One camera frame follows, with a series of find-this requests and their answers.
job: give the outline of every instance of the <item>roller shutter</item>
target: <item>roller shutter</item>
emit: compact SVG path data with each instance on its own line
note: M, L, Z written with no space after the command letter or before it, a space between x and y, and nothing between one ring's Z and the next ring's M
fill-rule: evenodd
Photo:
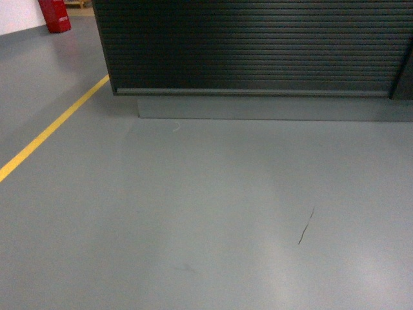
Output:
M95 0L114 91L388 96L413 1Z

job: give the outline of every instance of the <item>gray floor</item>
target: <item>gray floor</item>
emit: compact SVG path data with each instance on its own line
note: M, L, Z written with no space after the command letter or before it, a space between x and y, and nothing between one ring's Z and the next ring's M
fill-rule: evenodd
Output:
M2 48L1 163L106 74L72 24ZM138 101L106 84L0 183L0 309L412 309L413 123Z

